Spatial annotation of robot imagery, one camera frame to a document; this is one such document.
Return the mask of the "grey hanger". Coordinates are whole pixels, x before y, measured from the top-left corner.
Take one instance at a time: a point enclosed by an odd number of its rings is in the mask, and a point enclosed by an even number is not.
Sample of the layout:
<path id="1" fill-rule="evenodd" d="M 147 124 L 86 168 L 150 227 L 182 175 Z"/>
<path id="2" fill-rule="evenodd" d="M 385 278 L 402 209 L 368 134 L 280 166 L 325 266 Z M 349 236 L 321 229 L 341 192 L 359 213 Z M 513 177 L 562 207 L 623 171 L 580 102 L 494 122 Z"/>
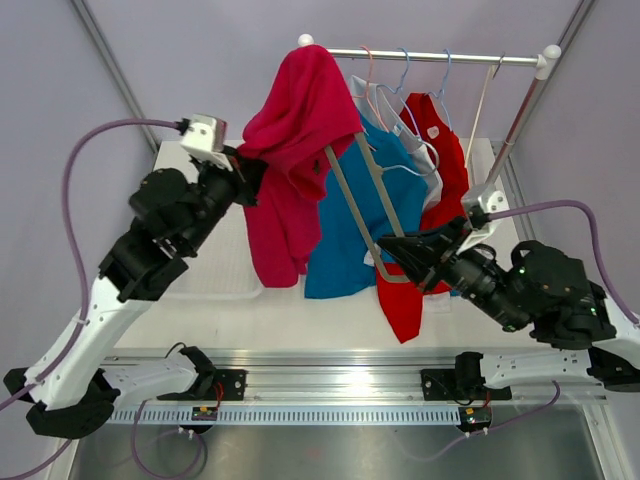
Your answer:
<path id="1" fill-rule="evenodd" d="M 349 240 L 347 247 L 353 247 L 357 252 L 364 248 L 370 255 L 377 270 L 377 274 L 391 284 L 407 283 L 408 278 L 403 273 L 394 273 L 397 267 L 392 260 L 387 260 L 383 252 L 376 246 L 381 235 L 390 230 L 394 233 L 394 225 L 401 227 L 400 218 L 395 213 L 394 223 L 388 216 L 385 205 L 393 207 L 390 194 L 386 191 L 386 199 L 379 196 L 378 184 L 383 185 L 382 168 L 375 162 L 373 151 L 366 142 L 365 134 L 357 132 L 353 135 L 353 143 L 342 153 L 338 147 L 327 146 L 324 153 L 331 168 L 331 181 L 337 184 L 337 193 L 342 195 L 345 203 L 344 217 L 351 216 L 356 229 L 355 238 Z"/>

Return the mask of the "magenta t shirt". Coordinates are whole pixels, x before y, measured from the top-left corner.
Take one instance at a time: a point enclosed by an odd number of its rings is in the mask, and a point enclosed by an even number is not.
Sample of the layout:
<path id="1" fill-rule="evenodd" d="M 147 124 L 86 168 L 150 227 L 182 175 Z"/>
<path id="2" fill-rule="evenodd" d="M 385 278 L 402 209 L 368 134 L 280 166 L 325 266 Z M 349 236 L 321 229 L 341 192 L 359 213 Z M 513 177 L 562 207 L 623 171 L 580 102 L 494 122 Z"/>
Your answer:
<path id="1" fill-rule="evenodd" d="M 243 131 L 240 154 L 267 169 L 258 204 L 245 210 L 254 269 L 267 288 L 289 288 L 307 271 L 322 233 L 318 205 L 331 169 L 362 125 L 327 49 L 299 47 L 282 61 L 262 109 Z"/>

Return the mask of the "blue t shirt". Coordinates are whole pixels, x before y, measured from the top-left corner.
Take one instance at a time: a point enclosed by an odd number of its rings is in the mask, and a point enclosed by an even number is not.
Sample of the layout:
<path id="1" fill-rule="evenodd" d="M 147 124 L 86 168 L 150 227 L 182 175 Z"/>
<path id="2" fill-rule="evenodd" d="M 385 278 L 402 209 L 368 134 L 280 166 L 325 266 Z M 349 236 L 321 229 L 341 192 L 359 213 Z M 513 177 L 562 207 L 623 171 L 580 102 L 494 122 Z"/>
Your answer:
<path id="1" fill-rule="evenodd" d="M 383 182 L 403 230 L 417 230 L 427 193 L 425 181 L 411 173 L 412 158 L 393 134 L 373 127 L 365 118 L 361 123 L 374 160 L 383 168 Z M 347 247 L 355 238 L 355 222 L 342 215 L 343 196 L 330 196 L 338 192 L 337 184 L 327 181 L 331 175 L 326 178 L 327 195 L 318 205 L 322 237 L 307 265 L 304 295 L 308 299 L 349 296 L 376 284 L 375 268 L 365 263 L 368 252 L 362 248 L 357 254 Z"/>

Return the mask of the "pink hanger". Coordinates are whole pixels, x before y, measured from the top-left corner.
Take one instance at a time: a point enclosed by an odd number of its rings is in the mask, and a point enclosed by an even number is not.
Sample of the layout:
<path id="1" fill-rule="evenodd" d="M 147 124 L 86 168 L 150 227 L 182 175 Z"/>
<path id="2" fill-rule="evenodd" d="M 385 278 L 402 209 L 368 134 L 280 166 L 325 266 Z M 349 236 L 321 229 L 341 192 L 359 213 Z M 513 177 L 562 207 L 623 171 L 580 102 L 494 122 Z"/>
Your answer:
<path id="1" fill-rule="evenodd" d="M 380 111 L 379 111 L 379 108 L 378 108 L 377 104 L 372 100 L 372 97 L 371 97 L 371 80 L 372 80 L 373 70 L 374 70 L 374 58 L 373 58 L 373 55 L 371 53 L 371 50 L 366 45 L 360 45 L 359 49 L 361 49 L 361 50 L 366 52 L 366 54 L 368 56 L 368 65 L 369 65 L 367 77 L 366 77 L 366 80 L 365 80 L 364 94 L 360 95 L 360 98 L 364 98 L 366 100 L 366 102 L 369 105 L 371 111 L 373 112 L 374 116 L 378 120 L 379 128 L 382 131 L 384 131 L 385 133 L 388 133 L 389 129 L 387 128 L 386 124 L 384 123 L 383 118 L 380 115 Z"/>

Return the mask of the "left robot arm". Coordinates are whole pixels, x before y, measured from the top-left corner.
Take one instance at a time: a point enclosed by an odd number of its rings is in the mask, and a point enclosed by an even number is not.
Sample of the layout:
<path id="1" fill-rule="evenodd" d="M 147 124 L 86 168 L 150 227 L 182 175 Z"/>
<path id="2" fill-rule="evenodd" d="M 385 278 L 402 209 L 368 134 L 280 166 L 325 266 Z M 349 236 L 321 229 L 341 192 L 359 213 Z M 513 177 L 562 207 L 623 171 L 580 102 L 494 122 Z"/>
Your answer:
<path id="1" fill-rule="evenodd" d="M 106 355 L 187 269 L 232 204 L 254 206 L 265 161 L 222 153 L 225 169 L 196 156 L 190 182 L 176 168 L 152 171 L 130 197 L 135 217 L 99 265 L 87 307 L 81 309 L 43 360 L 10 370 L 3 383 L 30 404 L 26 420 L 44 437 L 76 440 L 112 414 L 146 400 L 188 400 L 213 393 L 216 368 L 197 347 L 157 362 L 104 369 Z"/>

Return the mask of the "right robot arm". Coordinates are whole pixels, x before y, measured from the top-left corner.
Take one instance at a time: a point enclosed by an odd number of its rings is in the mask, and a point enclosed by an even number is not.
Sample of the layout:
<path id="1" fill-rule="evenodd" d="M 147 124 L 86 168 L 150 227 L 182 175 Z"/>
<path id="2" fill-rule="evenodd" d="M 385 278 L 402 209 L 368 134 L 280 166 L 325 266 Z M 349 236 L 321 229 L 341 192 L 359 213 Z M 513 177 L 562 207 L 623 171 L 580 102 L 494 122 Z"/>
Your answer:
<path id="1" fill-rule="evenodd" d="M 581 260 L 538 241 L 522 241 L 503 269 L 496 251 L 469 245 L 457 217 L 434 230 L 382 236 L 379 247 L 421 292 L 444 283 L 494 320 L 504 332 L 530 331 L 550 353 L 456 356 L 454 389 L 464 397 L 545 380 L 599 383 L 606 390 L 639 390 L 639 336 L 624 326 L 612 296 L 590 281 Z"/>

